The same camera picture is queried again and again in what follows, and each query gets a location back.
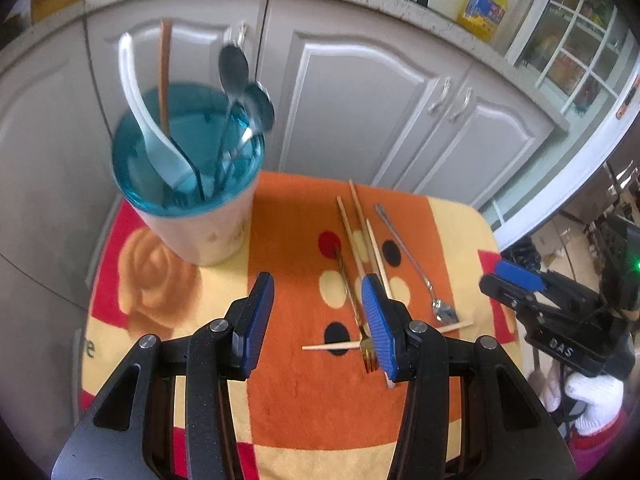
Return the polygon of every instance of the cabinet handle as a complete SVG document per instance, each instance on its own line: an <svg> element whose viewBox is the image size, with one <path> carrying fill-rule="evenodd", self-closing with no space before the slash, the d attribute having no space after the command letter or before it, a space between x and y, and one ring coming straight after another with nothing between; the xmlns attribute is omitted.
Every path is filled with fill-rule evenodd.
<svg viewBox="0 0 640 480"><path fill-rule="evenodd" d="M456 113L454 113L450 118L449 121L451 123L455 123L458 118L460 117L460 115L462 115L465 110L466 107L469 106L469 103L471 102L471 96L474 94L474 89L469 87L466 89L466 95L465 95L465 101L462 103L462 108L460 108L460 110L458 110Z"/></svg>
<svg viewBox="0 0 640 480"><path fill-rule="evenodd" d="M240 50L244 50L244 38L246 38L246 31L248 27L247 22L240 23L240 32L238 32L238 47Z"/></svg>
<svg viewBox="0 0 640 480"><path fill-rule="evenodd" d="M447 99L447 95L449 94L449 88L451 86L451 78L447 77L444 80L444 86L442 88L442 94L440 94L440 99L438 99L434 104L427 108L427 113L429 115L433 114L438 108L440 108L444 101Z"/></svg>

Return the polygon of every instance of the cabinet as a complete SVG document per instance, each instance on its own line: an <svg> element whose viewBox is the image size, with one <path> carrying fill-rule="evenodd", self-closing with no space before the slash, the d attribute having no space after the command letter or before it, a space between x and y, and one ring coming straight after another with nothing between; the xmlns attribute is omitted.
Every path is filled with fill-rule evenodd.
<svg viewBox="0 0 640 480"><path fill-rule="evenodd" d="M116 129L127 104L118 75L118 40L133 38L136 75L142 93L158 85L159 20L172 18L169 78L220 88L218 54L236 38L241 23L248 30L244 53L255 74L258 42L267 0L133 0L87 18L95 81L110 129Z"/></svg>
<svg viewBox="0 0 640 480"><path fill-rule="evenodd" d="M0 254L77 304L116 189L110 139L73 23L0 77Z"/></svg>
<svg viewBox="0 0 640 480"><path fill-rule="evenodd" d="M327 0L270 0L258 60L276 123L267 169L479 207L552 121L461 51Z"/></svg>
<svg viewBox="0 0 640 480"><path fill-rule="evenodd" d="M0 258L0 316L0 413L25 453L51 471L74 428L70 358L86 312Z"/></svg>
<svg viewBox="0 0 640 480"><path fill-rule="evenodd" d="M265 168L393 186L470 65L372 10L269 0L257 77L276 108Z"/></svg>
<svg viewBox="0 0 640 480"><path fill-rule="evenodd" d="M524 95L475 64L396 189L479 208L553 128Z"/></svg>

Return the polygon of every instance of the black dot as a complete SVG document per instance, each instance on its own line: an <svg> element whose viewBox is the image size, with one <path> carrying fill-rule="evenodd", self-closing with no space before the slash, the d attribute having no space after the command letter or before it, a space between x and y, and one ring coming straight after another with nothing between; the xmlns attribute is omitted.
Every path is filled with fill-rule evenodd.
<svg viewBox="0 0 640 480"><path fill-rule="evenodd" d="M393 240L386 240L385 243L382 244L382 255L390 266L400 266L402 256L400 255L400 249L398 249L398 246Z"/></svg>
<svg viewBox="0 0 640 480"><path fill-rule="evenodd" d="M349 331L342 323L334 321L329 323L324 329L325 343L342 343L349 340ZM331 352L333 355L345 355L347 353L346 350L328 350L328 352Z"/></svg>

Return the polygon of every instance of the bottle label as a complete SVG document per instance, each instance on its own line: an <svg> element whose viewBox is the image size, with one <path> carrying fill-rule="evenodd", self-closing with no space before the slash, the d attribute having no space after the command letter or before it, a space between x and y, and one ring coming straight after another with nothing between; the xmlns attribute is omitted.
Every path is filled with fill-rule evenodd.
<svg viewBox="0 0 640 480"><path fill-rule="evenodd" d="M490 28L500 25L503 16L504 9L493 0L469 0L465 9L466 18L483 18Z"/></svg>

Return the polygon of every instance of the table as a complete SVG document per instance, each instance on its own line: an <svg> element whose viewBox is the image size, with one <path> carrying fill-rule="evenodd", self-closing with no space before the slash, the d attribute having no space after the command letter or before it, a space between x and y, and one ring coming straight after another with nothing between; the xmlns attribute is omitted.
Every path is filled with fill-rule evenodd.
<svg viewBox="0 0 640 480"><path fill-rule="evenodd" d="M520 365L513 314L478 289L499 259L491 230L465 205L358 186L360 201L386 254L396 299L414 319L438 325L411 263L391 241L373 206L381 203L430 277L438 296L473 325L447 335L475 340L491 334ZM301 346L358 330L336 262L323 255L337 236L350 278L358 281L340 220L341 195L352 229L359 227L345 182L263 172L241 250L198 268L173 254L123 202L94 284L82 359L86 407L136 339L190 335L243 298L258 272L269 271L275 298L258 367L245 383L230 381L242 467L254 479L384 479L401 421L406 385L388 389L382 371L366 374L360 353L334 355ZM360 238L360 232L354 233ZM367 261L366 250L362 251ZM186 476L184 378L178 378L174 469ZM460 384L450 383L447 457L460 449Z"/></svg>

